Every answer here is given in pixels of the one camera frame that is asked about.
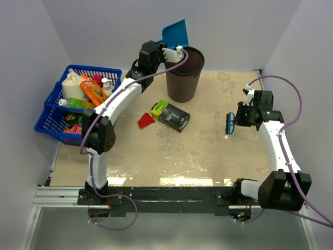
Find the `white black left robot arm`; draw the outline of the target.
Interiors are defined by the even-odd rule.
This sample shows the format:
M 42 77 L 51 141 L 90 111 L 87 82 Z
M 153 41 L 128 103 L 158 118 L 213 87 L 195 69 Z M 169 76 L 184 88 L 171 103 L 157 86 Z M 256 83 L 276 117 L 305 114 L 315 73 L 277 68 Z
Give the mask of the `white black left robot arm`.
M 95 204 L 103 204 L 108 194 L 106 153 L 115 141 L 114 123 L 125 108 L 141 95 L 158 75 L 161 63 L 170 59 L 165 42 L 149 41 L 142 45 L 139 57 L 119 87 L 102 104 L 83 113 L 80 154 L 88 155 L 88 177 L 79 194 Z

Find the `red paper scrap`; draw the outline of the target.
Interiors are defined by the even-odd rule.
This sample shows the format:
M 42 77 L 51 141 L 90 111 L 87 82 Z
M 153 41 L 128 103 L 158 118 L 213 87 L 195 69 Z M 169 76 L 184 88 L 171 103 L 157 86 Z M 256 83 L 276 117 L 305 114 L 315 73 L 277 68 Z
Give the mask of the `red paper scrap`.
M 138 126 L 140 129 L 147 127 L 148 125 L 155 123 L 154 118 L 151 117 L 149 113 L 144 113 L 142 117 L 138 120 Z

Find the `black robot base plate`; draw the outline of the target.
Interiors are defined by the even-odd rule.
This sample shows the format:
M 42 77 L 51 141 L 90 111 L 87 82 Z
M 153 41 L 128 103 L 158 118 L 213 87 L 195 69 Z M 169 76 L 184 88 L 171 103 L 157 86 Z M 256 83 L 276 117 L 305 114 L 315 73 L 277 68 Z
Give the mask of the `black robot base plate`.
M 232 187 L 119 187 L 109 186 L 102 198 L 93 190 L 80 189 L 77 204 L 89 208 L 110 209 L 110 216 L 127 213 L 213 214 L 228 216 L 232 206 L 258 205 L 244 196 L 232 196 Z

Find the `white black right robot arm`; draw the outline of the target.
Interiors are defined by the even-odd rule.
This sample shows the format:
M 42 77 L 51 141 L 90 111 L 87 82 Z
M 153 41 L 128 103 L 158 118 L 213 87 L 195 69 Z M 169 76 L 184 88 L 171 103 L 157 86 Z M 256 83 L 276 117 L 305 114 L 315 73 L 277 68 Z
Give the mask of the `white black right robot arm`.
M 243 92 L 246 99 L 238 103 L 233 124 L 256 128 L 265 143 L 272 171 L 263 182 L 237 179 L 232 199 L 239 205 L 252 198 L 264 209 L 299 211 L 304 203 L 300 192 L 308 193 L 312 179 L 302 173 L 293 158 L 286 135 L 281 131 L 283 116 L 273 109 L 273 93 L 249 86 Z

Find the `blue plastic dustpan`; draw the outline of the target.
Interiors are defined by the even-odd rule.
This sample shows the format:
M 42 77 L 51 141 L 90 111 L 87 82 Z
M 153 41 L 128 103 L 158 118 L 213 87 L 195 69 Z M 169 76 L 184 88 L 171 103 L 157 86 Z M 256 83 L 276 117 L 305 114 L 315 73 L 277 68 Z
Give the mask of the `blue plastic dustpan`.
M 157 43 L 164 43 L 168 49 L 174 49 L 177 46 L 188 47 L 189 41 L 185 19 L 164 27 L 162 29 L 162 39 L 158 40 Z

